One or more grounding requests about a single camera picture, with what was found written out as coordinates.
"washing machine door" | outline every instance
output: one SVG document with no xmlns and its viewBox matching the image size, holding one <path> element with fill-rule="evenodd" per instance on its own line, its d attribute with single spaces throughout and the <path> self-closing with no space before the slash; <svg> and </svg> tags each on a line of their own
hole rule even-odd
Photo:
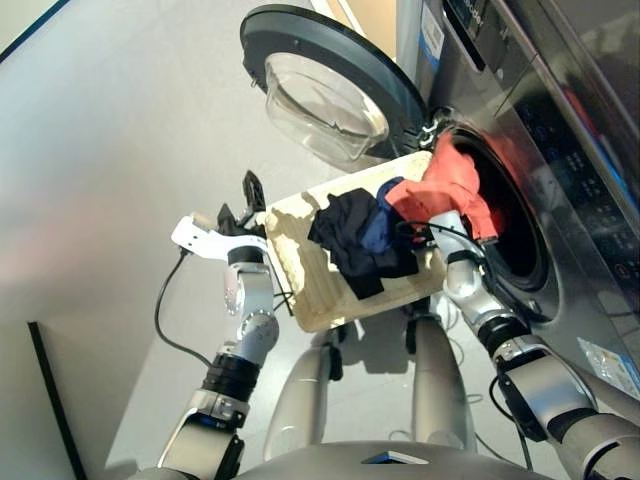
<svg viewBox="0 0 640 480">
<path fill-rule="evenodd" d="M 313 11 L 266 5 L 240 27 L 244 66 L 287 136 L 334 164 L 414 152 L 427 108 L 375 45 Z"/>
</svg>

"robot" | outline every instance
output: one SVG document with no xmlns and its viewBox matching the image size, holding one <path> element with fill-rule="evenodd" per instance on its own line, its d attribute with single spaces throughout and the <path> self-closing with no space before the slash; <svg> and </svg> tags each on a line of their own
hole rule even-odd
<svg viewBox="0 0 640 480">
<path fill-rule="evenodd" d="M 446 333 L 428 309 L 419 308 L 411 332 L 412 441 L 321 443 L 327 385 L 342 374 L 341 335 L 334 329 L 317 334 L 293 366 L 268 430 L 267 461 L 238 475 L 244 448 L 238 430 L 278 339 L 264 231 L 246 228 L 253 213 L 264 210 L 262 188 L 250 172 L 244 190 L 249 207 L 240 220 L 225 204 L 217 229 L 191 215 L 172 234 L 182 256 L 228 263 L 225 302 L 240 324 L 237 338 L 225 342 L 210 363 L 157 467 L 131 480 L 546 478 L 475 453 L 466 394 Z M 640 478 L 640 428 L 598 412 L 580 375 L 532 334 L 495 288 L 483 250 L 467 237 L 457 212 L 434 217 L 429 228 L 446 259 L 443 292 L 486 348 L 521 434 L 549 442 L 572 479 Z"/>
</svg>

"control panel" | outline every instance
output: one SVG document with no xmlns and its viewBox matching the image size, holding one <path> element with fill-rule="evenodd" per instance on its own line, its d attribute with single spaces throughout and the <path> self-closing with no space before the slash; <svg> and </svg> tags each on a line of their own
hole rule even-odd
<svg viewBox="0 0 640 480">
<path fill-rule="evenodd" d="M 640 310 L 640 240 L 549 95 L 515 106 L 631 311 Z"/>
</svg>

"laundry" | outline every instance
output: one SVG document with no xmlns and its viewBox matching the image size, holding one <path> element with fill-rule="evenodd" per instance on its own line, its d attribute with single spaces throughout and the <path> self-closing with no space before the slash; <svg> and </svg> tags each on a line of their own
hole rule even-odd
<svg viewBox="0 0 640 480">
<path fill-rule="evenodd" d="M 328 198 L 329 206 L 316 212 L 308 239 L 329 251 L 331 263 L 358 299 L 384 291 L 381 278 L 418 273 L 418 262 L 411 251 L 387 248 L 374 253 L 362 245 L 364 233 L 380 212 L 369 192 L 357 188 Z"/>
<path fill-rule="evenodd" d="M 387 180 L 378 189 L 376 202 L 378 203 L 379 211 L 369 223 L 361 240 L 362 246 L 372 253 L 383 253 L 393 245 L 395 225 L 402 221 L 402 217 L 387 202 L 385 196 L 403 180 L 403 177 L 394 177 L 391 180 Z"/>
<path fill-rule="evenodd" d="M 491 211 L 479 189 L 473 159 L 456 150 L 447 132 L 438 140 L 422 181 L 404 180 L 385 199 L 408 222 L 428 222 L 435 215 L 457 210 L 469 219 L 473 238 L 497 237 Z"/>
</svg>

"dark garment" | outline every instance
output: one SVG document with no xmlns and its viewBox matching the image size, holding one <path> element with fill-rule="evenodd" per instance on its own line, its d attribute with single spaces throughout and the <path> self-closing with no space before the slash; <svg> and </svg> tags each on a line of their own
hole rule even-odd
<svg viewBox="0 0 640 480">
<path fill-rule="evenodd" d="M 403 181 L 402 177 L 394 177 L 387 180 L 378 189 L 376 202 L 378 203 L 378 213 L 371 219 L 369 226 L 362 235 L 362 246 L 375 254 L 384 253 L 393 245 L 395 236 L 394 228 L 396 223 L 403 218 L 395 211 L 389 202 L 385 200 L 385 195 L 393 187 Z"/>
<path fill-rule="evenodd" d="M 329 206 L 316 212 L 308 235 L 329 250 L 331 262 L 359 299 L 382 292 L 380 278 L 418 273 L 416 257 L 407 250 L 390 248 L 375 254 L 362 246 L 362 235 L 378 212 L 377 202 L 362 188 L 329 195 Z"/>
</svg>

